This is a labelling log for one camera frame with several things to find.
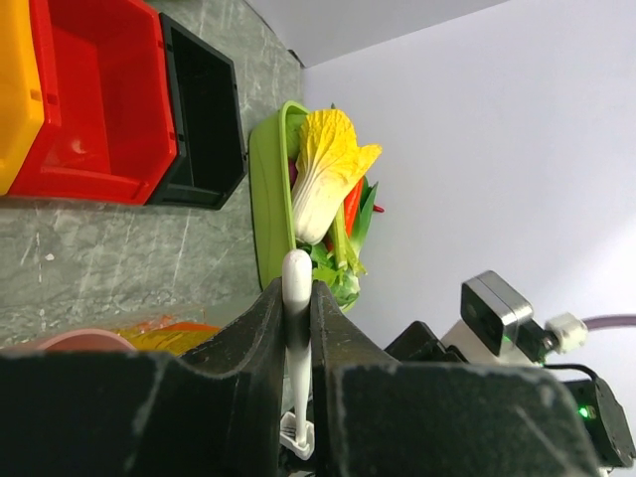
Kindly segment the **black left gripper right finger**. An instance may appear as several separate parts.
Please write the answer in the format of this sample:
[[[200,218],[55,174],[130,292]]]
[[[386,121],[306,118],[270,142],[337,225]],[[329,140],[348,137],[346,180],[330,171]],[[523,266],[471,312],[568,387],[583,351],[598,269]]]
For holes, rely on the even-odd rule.
[[[594,476],[566,390],[540,368],[402,363],[311,293],[320,476]]]

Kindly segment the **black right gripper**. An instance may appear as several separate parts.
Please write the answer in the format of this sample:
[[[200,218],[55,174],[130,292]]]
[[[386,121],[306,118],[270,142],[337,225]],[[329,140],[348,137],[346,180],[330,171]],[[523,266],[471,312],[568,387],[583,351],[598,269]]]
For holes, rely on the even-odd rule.
[[[421,321],[414,321],[386,347],[401,362],[449,362],[498,366],[535,366],[553,372],[582,374],[563,382],[572,395],[577,413],[594,447],[602,470],[630,468],[635,464],[635,443],[623,406],[610,385],[592,368],[575,363],[534,361],[514,346],[503,355],[493,354],[480,338],[458,321],[441,338]]]

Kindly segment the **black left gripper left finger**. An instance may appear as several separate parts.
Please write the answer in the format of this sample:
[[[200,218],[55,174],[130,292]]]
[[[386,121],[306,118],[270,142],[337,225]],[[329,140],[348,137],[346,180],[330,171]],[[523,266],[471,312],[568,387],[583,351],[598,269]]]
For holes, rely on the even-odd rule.
[[[181,357],[6,351],[5,476],[273,476],[284,368],[282,293]]]

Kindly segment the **yellow toothpaste tube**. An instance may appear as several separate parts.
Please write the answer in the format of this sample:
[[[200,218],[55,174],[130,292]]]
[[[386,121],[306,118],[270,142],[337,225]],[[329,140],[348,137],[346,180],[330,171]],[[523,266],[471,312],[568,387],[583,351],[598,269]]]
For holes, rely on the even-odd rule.
[[[164,351],[181,356],[208,341],[219,327],[196,322],[178,322],[162,328],[124,328],[114,333],[139,351]]]

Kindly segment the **pink plastic cup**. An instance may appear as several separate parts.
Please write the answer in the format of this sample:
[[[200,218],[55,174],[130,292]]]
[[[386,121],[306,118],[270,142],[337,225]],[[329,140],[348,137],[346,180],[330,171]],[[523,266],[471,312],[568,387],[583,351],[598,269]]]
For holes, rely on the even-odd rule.
[[[103,329],[76,329],[1,349],[2,355],[34,352],[129,352],[137,349],[120,335]]]

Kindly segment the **cream toothbrush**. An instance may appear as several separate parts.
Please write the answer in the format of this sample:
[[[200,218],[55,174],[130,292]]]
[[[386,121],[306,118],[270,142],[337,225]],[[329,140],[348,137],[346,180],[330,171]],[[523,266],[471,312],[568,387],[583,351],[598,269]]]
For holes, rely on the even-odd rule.
[[[282,263],[282,304],[285,354],[293,393],[293,411],[280,420],[279,441],[296,457],[307,461],[315,448],[314,424],[307,419],[311,385],[309,304],[312,260],[302,249],[293,249]]]

